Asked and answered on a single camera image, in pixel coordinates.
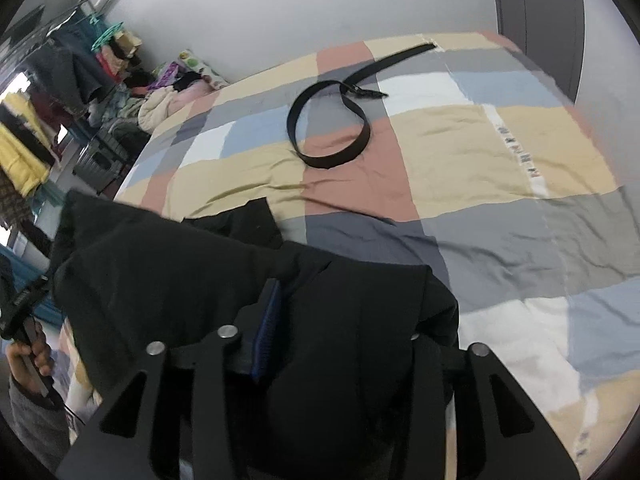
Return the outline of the person's left hand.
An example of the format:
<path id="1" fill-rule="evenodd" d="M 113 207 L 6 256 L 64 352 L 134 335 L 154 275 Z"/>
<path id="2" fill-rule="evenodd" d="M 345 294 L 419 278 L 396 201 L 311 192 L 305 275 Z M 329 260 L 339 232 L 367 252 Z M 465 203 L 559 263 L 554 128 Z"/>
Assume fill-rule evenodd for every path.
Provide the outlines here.
<path id="1" fill-rule="evenodd" d="M 29 330 L 32 342 L 14 340 L 6 348 L 6 358 L 15 382 L 28 393 L 45 398 L 50 394 L 49 379 L 54 370 L 51 347 L 39 322 L 30 320 Z"/>

